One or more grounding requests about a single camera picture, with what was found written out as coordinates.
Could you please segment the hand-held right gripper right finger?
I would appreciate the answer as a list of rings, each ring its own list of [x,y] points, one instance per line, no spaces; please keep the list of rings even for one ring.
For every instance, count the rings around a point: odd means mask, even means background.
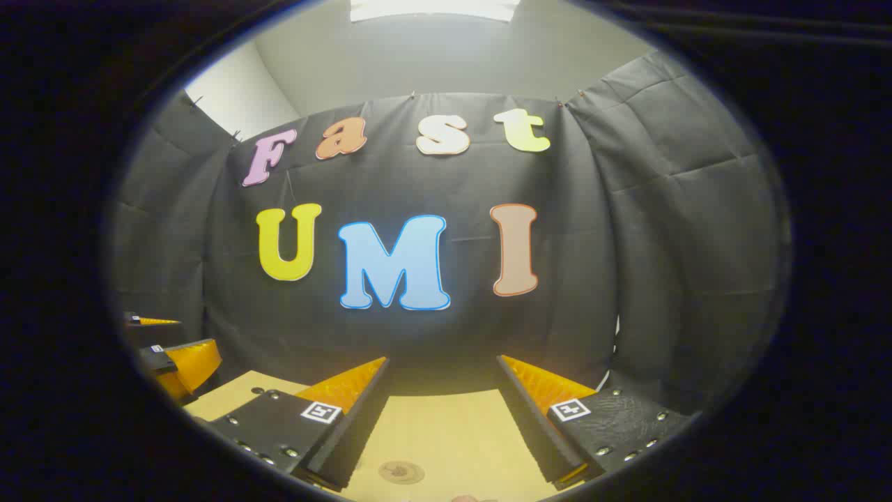
[[[546,482],[561,490],[647,457],[692,420],[630,388],[598,388],[514,357],[495,358],[500,393]]]

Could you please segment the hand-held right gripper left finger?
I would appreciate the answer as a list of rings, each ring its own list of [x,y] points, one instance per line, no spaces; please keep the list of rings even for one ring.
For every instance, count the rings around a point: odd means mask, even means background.
[[[266,390],[208,429],[287,476],[340,492],[386,403],[389,364],[379,357],[296,393]]]

